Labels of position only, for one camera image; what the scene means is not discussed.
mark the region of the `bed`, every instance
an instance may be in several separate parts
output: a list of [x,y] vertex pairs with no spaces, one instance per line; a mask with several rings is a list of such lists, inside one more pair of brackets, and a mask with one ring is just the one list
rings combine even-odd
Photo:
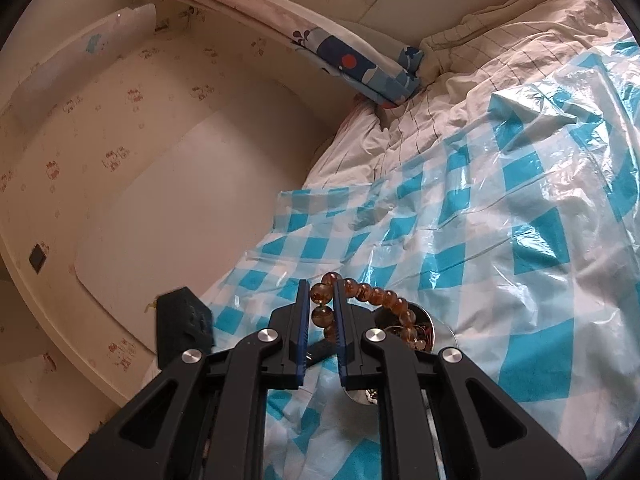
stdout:
[[[300,278],[392,287],[595,478],[640,412],[638,46],[610,0],[510,0],[420,49],[422,89],[395,108],[357,97],[272,231],[203,296],[216,344],[263,327]],[[270,394],[266,478],[378,478],[376,411],[336,372]]]

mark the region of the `plastic wrap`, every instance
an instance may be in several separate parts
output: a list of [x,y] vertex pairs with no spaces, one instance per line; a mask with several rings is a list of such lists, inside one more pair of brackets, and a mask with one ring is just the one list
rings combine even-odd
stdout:
[[[639,101],[638,46],[592,48],[372,185],[283,193],[207,294],[218,345],[263,328],[300,278],[392,288],[594,478],[640,414]],[[377,416],[334,360],[311,368],[270,393],[266,480],[380,478]]]

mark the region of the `amber bead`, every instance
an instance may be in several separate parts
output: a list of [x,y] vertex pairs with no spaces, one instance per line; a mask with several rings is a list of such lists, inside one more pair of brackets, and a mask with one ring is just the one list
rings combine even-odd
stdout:
[[385,291],[378,287],[375,286],[371,289],[371,296],[369,297],[369,303],[372,304],[373,306],[380,306],[382,305],[382,298],[385,295]]
[[334,296],[334,288],[326,283],[316,283],[309,291],[311,301],[318,305],[326,305]]
[[328,327],[324,329],[324,338],[331,341],[332,343],[337,342],[336,333],[335,333],[335,323],[332,323]]
[[405,326],[400,333],[400,339],[405,343],[415,340],[418,331],[413,326]]
[[398,316],[402,326],[413,326],[415,324],[415,312],[408,308]]
[[353,278],[344,280],[344,293],[347,298],[353,298],[358,293],[358,282]]
[[327,328],[334,322],[334,311],[326,305],[318,305],[311,312],[311,321],[319,328]]
[[356,294],[356,300],[369,301],[371,297],[371,285],[369,283],[361,283],[358,287],[358,293]]
[[409,310],[409,302],[405,298],[398,298],[396,304],[391,307],[391,312],[398,317],[407,310]]
[[337,272],[328,272],[322,277],[321,281],[326,285],[334,286],[334,283],[341,279],[342,279],[342,276]]
[[398,301],[398,295],[392,290],[385,290],[382,296],[382,306],[385,308],[391,308]]

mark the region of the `round metal dish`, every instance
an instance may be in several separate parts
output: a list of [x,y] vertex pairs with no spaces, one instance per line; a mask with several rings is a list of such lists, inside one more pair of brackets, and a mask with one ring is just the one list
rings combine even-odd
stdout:
[[[433,330],[433,341],[431,348],[425,348],[424,352],[437,354],[443,348],[458,348],[456,335],[443,322],[434,319],[420,305],[409,302],[409,308],[414,311],[416,325],[431,327]],[[399,321],[389,310],[379,307],[373,311],[376,326],[385,330],[389,334],[394,334],[394,330],[389,330],[399,326]],[[358,404],[365,406],[375,406],[378,404],[378,392],[376,390],[345,390],[345,393]]]

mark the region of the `white bedsheet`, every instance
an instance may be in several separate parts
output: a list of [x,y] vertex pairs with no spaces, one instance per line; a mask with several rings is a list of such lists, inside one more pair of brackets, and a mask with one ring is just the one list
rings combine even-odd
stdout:
[[407,104],[360,101],[310,171],[305,188],[373,182],[471,124],[492,92],[539,81],[628,28],[610,0],[510,0],[422,40],[426,88]]

